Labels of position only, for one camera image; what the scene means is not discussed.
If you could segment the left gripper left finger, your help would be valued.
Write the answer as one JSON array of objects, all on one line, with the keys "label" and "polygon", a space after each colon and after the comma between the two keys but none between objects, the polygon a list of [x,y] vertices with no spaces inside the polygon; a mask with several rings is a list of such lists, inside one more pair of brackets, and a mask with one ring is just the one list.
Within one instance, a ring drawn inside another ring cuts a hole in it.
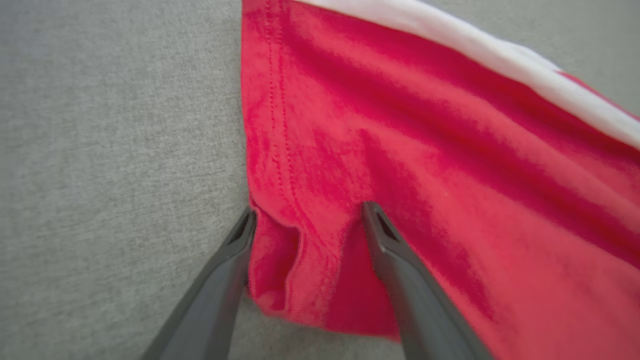
[{"label": "left gripper left finger", "polygon": [[248,282],[257,216],[246,208],[142,354],[144,360],[226,360]]}]

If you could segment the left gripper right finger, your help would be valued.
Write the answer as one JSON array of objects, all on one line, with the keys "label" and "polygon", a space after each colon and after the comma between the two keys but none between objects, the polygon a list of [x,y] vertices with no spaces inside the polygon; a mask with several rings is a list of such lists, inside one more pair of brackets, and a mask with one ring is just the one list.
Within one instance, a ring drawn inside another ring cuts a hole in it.
[{"label": "left gripper right finger", "polygon": [[493,355],[381,206],[361,215],[374,271],[390,297],[407,360],[491,360]]}]

